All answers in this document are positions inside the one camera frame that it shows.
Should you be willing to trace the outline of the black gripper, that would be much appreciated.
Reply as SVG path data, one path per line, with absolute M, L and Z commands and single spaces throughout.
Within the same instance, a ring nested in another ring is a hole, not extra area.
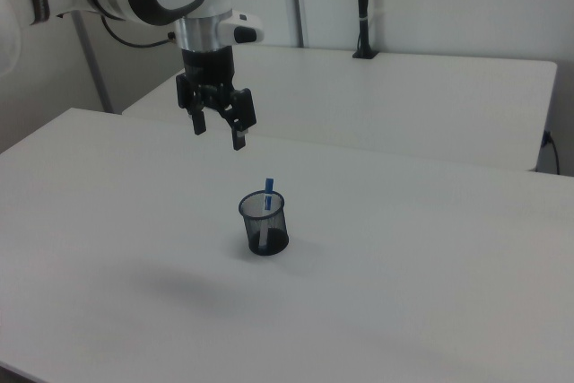
M 178 105 L 191 117 L 194 133 L 206 131 L 203 109 L 217 111 L 231 128 L 232 145 L 246 145 L 248 129 L 257 123 L 250 89 L 237 90 L 232 47 L 210 52 L 182 51 L 185 70 L 176 76 Z

